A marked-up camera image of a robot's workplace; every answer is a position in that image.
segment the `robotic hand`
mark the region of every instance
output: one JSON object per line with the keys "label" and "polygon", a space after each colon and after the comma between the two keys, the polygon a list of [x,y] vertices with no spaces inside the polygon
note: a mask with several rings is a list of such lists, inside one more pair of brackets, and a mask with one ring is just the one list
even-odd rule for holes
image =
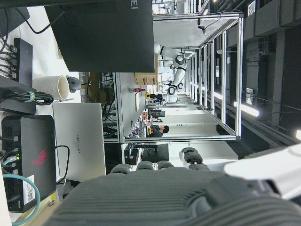
{"label": "robotic hand", "polygon": [[167,90],[167,99],[169,100],[169,102],[175,102],[177,99],[175,92],[177,88],[182,88],[183,84],[181,83],[181,81],[186,74],[187,65],[184,57],[180,52],[166,46],[161,46],[158,43],[154,43],[154,52],[173,60],[173,62],[167,62],[167,64],[164,66],[171,66],[173,64],[177,69],[174,75],[174,82],[172,86],[170,86]]}

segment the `computer mouse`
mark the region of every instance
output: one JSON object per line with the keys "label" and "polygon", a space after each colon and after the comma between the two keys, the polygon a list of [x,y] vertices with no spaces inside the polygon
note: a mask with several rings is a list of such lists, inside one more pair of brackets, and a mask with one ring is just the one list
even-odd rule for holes
{"label": "computer mouse", "polygon": [[71,93],[75,93],[76,90],[79,90],[81,87],[81,82],[75,77],[68,76],[66,77],[69,83],[69,90]]}

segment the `laptop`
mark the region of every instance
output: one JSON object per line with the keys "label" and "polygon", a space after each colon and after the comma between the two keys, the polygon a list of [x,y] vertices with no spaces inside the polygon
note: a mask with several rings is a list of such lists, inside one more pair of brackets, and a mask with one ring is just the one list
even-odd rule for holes
{"label": "laptop", "polygon": [[[56,145],[70,148],[66,179],[86,181],[105,175],[103,123],[100,103],[53,104]],[[68,151],[57,150],[60,176],[66,172]]]}

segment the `person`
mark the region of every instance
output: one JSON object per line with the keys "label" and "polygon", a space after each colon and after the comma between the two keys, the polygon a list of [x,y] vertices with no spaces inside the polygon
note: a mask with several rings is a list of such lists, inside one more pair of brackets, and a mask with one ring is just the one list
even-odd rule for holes
{"label": "person", "polygon": [[153,125],[153,119],[150,120],[150,128],[153,129],[152,137],[162,137],[164,133],[169,132],[169,126],[159,126],[159,125]]}

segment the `white cup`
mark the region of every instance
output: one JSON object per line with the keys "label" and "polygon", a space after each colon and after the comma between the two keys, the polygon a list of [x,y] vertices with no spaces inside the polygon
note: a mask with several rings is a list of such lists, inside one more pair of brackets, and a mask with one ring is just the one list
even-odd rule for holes
{"label": "white cup", "polygon": [[69,94],[69,83],[63,75],[35,78],[32,87],[37,91],[51,94],[55,100],[65,100]]}

